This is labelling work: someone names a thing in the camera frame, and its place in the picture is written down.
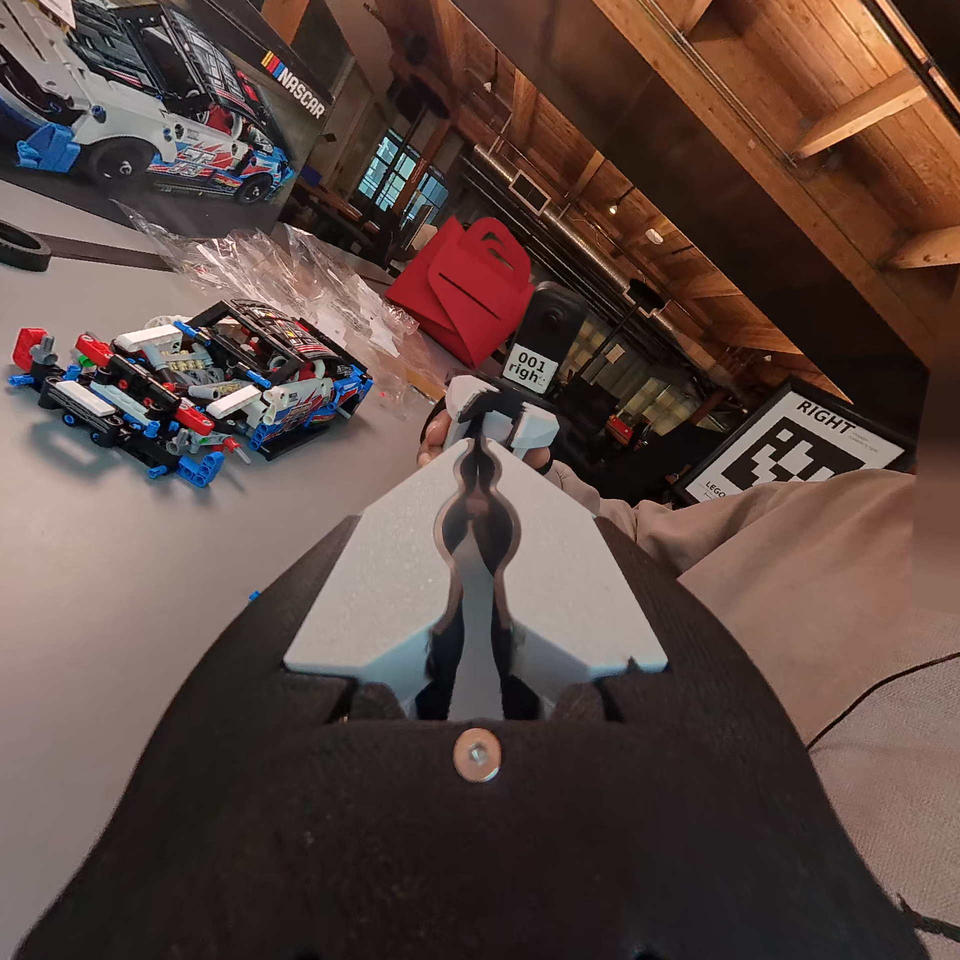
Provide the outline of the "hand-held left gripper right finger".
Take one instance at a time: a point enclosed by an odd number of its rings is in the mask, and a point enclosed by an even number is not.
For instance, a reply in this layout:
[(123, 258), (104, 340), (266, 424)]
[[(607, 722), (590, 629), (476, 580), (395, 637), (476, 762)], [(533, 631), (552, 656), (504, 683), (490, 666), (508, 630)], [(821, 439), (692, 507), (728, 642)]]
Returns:
[(594, 514), (494, 440), (482, 442), (482, 559), (505, 712), (668, 658)]

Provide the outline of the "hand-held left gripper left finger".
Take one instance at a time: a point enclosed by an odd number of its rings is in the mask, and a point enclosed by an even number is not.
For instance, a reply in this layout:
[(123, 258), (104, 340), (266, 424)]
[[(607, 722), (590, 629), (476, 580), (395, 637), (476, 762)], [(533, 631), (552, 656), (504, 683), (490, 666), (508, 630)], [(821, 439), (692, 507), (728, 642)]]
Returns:
[(363, 510), (284, 654), (289, 671), (382, 684), (420, 714), (447, 714), (465, 627), (443, 524), (473, 454), (457, 441)]

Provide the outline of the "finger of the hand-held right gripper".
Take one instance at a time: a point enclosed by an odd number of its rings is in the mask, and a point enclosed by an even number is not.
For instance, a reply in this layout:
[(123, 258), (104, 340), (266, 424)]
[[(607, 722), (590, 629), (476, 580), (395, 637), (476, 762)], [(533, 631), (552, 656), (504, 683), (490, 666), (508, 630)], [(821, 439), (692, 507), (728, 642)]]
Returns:
[(446, 435), (447, 450), (468, 435), (475, 420), (483, 419), (483, 403), (487, 396), (497, 392), (496, 385), (474, 375), (461, 374), (450, 381), (446, 389), (446, 413), (451, 421)]
[(548, 449), (559, 431), (557, 415), (522, 401), (511, 429), (511, 453), (520, 460), (532, 450)]

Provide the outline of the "person's right forearm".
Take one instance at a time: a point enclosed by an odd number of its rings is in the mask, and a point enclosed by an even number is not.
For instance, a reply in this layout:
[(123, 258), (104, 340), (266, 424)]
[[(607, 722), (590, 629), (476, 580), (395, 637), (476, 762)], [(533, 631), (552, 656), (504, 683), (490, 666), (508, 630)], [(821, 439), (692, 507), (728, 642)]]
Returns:
[(915, 478), (861, 469), (679, 510), (546, 477), (677, 578), (750, 656), (803, 737), (873, 683), (946, 651), (913, 605)]

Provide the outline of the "grey desk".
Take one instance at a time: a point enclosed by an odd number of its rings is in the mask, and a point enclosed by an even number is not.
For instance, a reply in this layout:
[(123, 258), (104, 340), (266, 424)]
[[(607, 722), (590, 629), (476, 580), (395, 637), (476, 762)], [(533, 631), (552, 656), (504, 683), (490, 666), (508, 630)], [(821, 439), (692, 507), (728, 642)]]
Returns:
[(413, 471), (429, 398), (379, 392), (273, 462), (228, 462), (210, 488), (133, 458), (11, 388), (23, 327), (136, 330), (221, 298), (185, 276), (55, 257), (2, 265), (1, 953), (102, 832), (162, 714), (247, 605), (349, 514)]

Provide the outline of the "person's right hand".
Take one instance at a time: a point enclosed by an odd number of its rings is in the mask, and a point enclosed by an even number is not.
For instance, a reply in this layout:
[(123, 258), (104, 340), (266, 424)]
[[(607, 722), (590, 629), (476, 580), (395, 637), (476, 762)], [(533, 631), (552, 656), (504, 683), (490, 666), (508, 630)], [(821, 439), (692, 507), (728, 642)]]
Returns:
[(421, 430), (420, 444), (416, 453), (416, 468), (422, 469), (439, 457), (445, 449), (452, 419), (446, 402), (437, 402)]

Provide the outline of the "red felt bag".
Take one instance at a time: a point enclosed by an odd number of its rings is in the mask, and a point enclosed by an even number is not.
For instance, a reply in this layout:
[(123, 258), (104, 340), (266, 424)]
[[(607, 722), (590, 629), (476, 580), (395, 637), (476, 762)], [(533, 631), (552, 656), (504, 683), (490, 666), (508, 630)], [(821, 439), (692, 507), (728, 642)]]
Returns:
[(402, 308), (462, 365), (476, 370), (520, 326), (534, 292), (531, 260), (493, 217), (448, 219), (390, 285)]

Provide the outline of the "clear plastic bags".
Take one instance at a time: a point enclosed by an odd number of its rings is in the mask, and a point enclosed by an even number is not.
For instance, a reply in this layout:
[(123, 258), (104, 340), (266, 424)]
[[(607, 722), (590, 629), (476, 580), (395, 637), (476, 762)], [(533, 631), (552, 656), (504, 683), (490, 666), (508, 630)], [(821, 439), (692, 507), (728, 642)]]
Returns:
[(373, 265), (285, 223), (271, 234), (237, 229), (222, 238), (188, 238), (125, 203), (116, 206), (166, 265), (198, 288), (276, 307), (347, 349), (371, 372), (378, 402), (401, 411), (412, 391), (430, 402), (443, 398), (456, 363), (376, 288)]

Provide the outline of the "window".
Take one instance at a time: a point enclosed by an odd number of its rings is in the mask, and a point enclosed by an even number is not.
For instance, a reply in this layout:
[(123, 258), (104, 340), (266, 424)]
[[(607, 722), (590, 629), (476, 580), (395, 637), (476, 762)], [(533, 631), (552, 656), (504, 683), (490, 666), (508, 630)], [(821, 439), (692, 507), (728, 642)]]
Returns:
[[(420, 159), (411, 146), (402, 146), (402, 137), (392, 128), (383, 135), (351, 197), (357, 210), (366, 211), (374, 204), (377, 210), (389, 211), (400, 198)], [(432, 223), (444, 206), (450, 191), (444, 175), (430, 166), (421, 175), (404, 209), (402, 225), (412, 223), (422, 210), (426, 222)]]

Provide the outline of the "framed black white marker sign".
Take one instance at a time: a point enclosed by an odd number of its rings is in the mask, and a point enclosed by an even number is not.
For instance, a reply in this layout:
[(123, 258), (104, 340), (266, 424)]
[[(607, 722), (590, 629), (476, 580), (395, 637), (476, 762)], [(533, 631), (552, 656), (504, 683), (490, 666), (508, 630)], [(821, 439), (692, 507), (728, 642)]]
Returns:
[(794, 377), (671, 486), (675, 504), (732, 497), (780, 482), (861, 470), (907, 471), (916, 438)]

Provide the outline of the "toy race car model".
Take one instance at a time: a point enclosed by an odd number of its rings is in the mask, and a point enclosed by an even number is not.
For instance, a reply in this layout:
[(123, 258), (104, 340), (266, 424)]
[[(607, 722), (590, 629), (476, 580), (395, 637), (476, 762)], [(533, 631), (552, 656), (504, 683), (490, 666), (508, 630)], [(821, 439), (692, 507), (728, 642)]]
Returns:
[(204, 489), (227, 457), (274, 461), (351, 418), (374, 378), (305, 318), (260, 301), (218, 301), (194, 318), (158, 318), (106, 341), (81, 333), (63, 365), (54, 337), (18, 331), (14, 388), (120, 450), (150, 478)]

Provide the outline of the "person's beige sweatshirt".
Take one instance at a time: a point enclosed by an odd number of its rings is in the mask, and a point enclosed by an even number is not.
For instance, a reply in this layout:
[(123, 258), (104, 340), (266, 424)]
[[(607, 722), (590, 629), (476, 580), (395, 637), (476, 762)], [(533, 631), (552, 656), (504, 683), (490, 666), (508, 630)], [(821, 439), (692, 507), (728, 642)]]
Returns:
[(850, 840), (929, 957), (958, 958), (958, 655), (870, 690), (810, 756)]

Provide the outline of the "toy car set box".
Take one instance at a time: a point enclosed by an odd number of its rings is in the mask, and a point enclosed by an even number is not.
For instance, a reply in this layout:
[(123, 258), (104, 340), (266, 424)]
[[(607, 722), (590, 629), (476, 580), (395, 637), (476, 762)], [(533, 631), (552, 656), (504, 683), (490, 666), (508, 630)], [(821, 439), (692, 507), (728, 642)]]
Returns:
[(330, 91), (253, 2), (1, 3), (2, 182), (170, 234), (270, 234)]

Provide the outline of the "black rubber tire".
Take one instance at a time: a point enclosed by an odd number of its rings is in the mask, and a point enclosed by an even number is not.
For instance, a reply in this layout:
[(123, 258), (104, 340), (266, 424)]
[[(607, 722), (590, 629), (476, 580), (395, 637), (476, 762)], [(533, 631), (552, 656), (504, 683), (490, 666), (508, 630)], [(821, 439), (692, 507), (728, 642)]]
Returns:
[(46, 241), (6, 221), (0, 222), (0, 234), (3, 265), (27, 272), (47, 272), (52, 252)]

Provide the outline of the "metal ventilation duct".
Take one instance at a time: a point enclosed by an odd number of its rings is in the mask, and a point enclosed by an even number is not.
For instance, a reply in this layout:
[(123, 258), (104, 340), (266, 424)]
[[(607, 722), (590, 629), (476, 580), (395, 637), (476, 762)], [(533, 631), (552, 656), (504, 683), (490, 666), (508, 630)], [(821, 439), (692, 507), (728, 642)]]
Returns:
[(667, 302), (656, 286), (642, 275), (630, 275), (619, 268), (612, 258), (577, 231), (531, 175), (480, 145), (472, 149), (469, 169), (491, 187), (496, 198), (516, 208), (525, 228), (553, 254), (574, 262), (585, 278), (604, 294), (617, 297), (626, 305), (638, 306), (641, 317), (656, 328), (672, 333), (672, 326), (664, 315)]

